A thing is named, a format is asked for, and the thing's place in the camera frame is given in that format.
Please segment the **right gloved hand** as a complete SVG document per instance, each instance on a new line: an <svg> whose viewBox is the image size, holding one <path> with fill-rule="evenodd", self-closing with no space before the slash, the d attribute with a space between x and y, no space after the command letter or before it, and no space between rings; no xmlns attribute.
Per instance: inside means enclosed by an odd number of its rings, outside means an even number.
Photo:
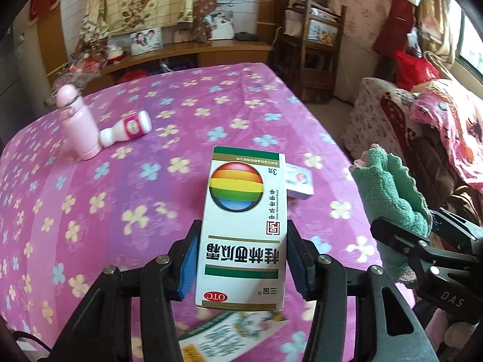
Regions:
<svg viewBox="0 0 483 362"><path fill-rule="evenodd" d="M462 350L475 329L476 324L468 324L462 321L451 324L448 314L441 309L437 309L430 319L425 333L435 351L442 343L448 347Z"/></svg>

